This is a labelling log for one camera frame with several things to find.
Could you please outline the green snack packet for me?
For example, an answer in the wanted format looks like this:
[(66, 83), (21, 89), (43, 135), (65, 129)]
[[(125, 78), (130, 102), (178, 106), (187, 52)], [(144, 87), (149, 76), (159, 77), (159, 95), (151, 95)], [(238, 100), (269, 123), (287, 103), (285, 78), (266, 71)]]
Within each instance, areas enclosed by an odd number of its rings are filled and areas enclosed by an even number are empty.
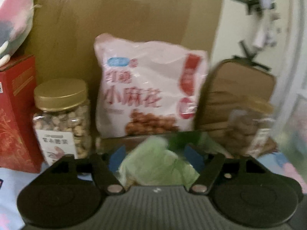
[(199, 173), (184, 158), (169, 149), (164, 137), (150, 136), (123, 159), (118, 170), (120, 183), (132, 185), (169, 186), (190, 188)]

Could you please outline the dark green sheep box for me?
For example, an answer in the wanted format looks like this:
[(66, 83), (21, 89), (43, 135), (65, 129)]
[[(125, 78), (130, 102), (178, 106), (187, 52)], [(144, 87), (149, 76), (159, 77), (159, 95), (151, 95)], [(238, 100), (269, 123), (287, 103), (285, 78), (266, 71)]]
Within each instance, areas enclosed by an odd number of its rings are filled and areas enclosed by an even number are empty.
[[(144, 142), (150, 135), (141, 136), (123, 136), (117, 138), (96, 138), (96, 151), (102, 153), (112, 153), (120, 147), (124, 146), (127, 152), (130, 152), (139, 144)], [(227, 158), (233, 156), (218, 142), (216, 142), (205, 131), (182, 131), (173, 133), (162, 133), (156, 135), (156, 137), (164, 138), (168, 142), (168, 148), (171, 151), (182, 151), (186, 145), (191, 146), (199, 154), (205, 153), (221, 153)]]

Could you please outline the walnut jar gold lid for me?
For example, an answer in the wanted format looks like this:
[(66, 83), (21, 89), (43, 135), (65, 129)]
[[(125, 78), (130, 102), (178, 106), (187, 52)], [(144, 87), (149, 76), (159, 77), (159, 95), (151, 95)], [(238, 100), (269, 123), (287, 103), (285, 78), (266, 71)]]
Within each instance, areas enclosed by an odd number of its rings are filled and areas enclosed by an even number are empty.
[(230, 112), (225, 131), (225, 148), (233, 156), (259, 157), (274, 124), (274, 107), (264, 99), (243, 96)]

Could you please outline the red gift box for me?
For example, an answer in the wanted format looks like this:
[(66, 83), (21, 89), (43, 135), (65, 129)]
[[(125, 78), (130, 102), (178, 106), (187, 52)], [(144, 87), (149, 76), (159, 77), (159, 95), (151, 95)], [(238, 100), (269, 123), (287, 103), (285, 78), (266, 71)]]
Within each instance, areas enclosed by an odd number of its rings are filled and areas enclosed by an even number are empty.
[(39, 173), (43, 156), (32, 125), (35, 111), (34, 56), (21, 56), (1, 67), (1, 167)]

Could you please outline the nut jar gold lid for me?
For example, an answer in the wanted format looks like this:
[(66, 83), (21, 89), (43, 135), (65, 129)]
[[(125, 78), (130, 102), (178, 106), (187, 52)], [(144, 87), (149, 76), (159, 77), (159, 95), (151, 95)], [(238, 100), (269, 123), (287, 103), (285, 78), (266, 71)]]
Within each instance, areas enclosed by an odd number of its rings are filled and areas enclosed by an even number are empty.
[(75, 78), (46, 81), (34, 89), (34, 102), (33, 129), (47, 164), (65, 155), (87, 158), (92, 138), (86, 82)]

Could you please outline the brown padded case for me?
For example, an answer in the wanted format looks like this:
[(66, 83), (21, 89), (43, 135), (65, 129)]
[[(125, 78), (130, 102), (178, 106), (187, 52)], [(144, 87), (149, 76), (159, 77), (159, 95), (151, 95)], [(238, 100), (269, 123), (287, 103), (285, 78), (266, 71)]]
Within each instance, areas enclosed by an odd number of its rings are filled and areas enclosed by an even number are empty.
[[(230, 112), (239, 106), (243, 96), (258, 97), (270, 103), (274, 86), (274, 76), (242, 60), (221, 61), (202, 86), (194, 120), (195, 129), (207, 132), (225, 148), (225, 131)], [(269, 137), (260, 156), (277, 150), (276, 142)]]

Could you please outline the pink white snack bag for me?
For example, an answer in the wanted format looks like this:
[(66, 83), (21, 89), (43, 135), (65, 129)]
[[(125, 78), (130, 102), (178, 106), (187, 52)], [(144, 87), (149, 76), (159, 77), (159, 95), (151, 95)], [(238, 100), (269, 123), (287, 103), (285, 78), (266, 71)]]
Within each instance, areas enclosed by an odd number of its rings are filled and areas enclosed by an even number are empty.
[(209, 65), (203, 50), (101, 34), (96, 126), (103, 138), (191, 131)]

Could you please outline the frosted glass door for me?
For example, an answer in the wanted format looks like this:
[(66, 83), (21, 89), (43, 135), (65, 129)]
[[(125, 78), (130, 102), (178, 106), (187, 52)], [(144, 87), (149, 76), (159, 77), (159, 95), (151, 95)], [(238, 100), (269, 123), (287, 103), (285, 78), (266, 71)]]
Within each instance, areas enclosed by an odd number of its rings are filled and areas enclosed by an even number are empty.
[(306, 174), (306, 0), (290, 0), (289, 39), (272, 102), (272, 136), (281, 152)]

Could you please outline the white power strip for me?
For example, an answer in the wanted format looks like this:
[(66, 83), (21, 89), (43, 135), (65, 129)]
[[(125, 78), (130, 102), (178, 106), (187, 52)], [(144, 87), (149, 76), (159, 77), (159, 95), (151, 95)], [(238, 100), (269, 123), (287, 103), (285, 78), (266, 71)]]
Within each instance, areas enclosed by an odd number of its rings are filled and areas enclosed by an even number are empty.
[(261, 19), (252, 46), (262, 50), (265, 46), (277, 44), (275, 21), (280, 19), (279, 13), (273, 7), (274, 0), (260, 0)]

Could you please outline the large brown cardboard box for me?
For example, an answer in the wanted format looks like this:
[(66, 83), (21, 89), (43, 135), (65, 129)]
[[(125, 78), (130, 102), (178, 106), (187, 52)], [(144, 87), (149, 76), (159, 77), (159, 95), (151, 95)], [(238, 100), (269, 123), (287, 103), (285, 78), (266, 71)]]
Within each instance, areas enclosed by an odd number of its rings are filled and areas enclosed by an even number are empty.
[(222, 0), (36, 0), (24, 52), (36, 81), (79, 78), (96, 102), (102, 70), (94, 40), (103, 33), (135, 42), (159, 40), (211, 53)]

